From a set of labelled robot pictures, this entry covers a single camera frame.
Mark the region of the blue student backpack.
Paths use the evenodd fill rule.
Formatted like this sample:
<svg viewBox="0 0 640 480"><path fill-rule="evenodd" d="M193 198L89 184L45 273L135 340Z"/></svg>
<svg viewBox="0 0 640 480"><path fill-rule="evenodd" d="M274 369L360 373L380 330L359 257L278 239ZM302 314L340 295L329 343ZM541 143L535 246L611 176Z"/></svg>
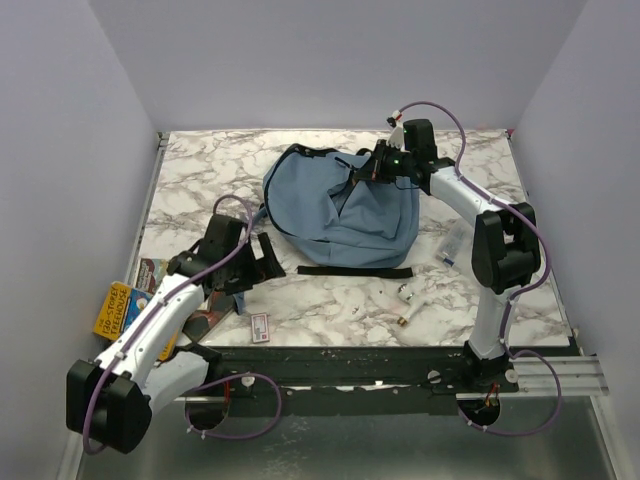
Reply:
<svg viewBox="0 0 640 480"><path fill-rule="evenodd" d="M254 223L273 227L308 260L300 275L405 280L402 264L419 230L419 192L406 178L389 184L358 181L365 150L290 145L262 182Z"/></svg>

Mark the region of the small white red card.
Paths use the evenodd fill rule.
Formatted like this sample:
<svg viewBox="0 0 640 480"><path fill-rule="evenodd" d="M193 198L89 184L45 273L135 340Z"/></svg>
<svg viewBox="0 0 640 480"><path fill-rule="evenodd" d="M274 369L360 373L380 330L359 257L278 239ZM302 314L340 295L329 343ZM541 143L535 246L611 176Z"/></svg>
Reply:
<svg viewBox="0 0 640 480"><path fill-rule="evenodd" d="M251 335L254 344L270 341L269 322L266 313L251 316Z"/></svg>

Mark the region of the dark red notebook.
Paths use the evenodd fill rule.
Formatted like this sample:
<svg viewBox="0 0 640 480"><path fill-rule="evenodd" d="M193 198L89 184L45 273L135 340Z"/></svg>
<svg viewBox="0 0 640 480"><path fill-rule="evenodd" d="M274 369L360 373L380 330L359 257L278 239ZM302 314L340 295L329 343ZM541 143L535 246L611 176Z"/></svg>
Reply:
<svg viewBox="0 0 640 480"><path fill-rule="evenodd" d="M185 322L182 333L191 343L199 343L220 322L236 311L236 300L222 292L213 292L205 306L196 310Z"/></svg>

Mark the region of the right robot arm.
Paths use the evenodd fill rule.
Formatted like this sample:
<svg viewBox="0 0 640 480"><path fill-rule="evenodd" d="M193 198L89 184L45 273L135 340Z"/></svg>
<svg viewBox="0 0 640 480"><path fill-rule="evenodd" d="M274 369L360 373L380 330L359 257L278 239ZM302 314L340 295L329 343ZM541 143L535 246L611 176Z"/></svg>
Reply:
<svg viewBox="0 0 640 480"><path fill-rule="evenodd" d="M507 204L464 177L459 163L437 154L431 122L403 122L394 112L387 140L379 140L353 179L393 183L407 178L413 187L452 208L474 228L472 271L482 286L475 325L463 348L460 379L480 392L496 380L509 361L506 336L511 309L541 266L535 213L527 203Z"/></svg>

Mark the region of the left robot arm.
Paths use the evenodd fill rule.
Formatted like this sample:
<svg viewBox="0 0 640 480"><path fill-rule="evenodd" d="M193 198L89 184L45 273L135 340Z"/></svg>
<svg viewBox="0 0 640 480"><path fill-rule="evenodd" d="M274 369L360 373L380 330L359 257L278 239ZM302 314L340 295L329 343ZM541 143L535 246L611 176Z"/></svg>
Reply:
<svg viewBox="0 0 640 480"><path fill-rule="evenodd" d="M124 333L91 361L78 360L66 376L66 426L120 453L133 451L154 414L184 393L214 393L236 380L224 376L219 353L181 347L158 361L173 336L213 293L240 294L285 275L270 238L262 255L252 249L252 225L227 215L211 217L204 237L174 256L148 305Z"/></svg>

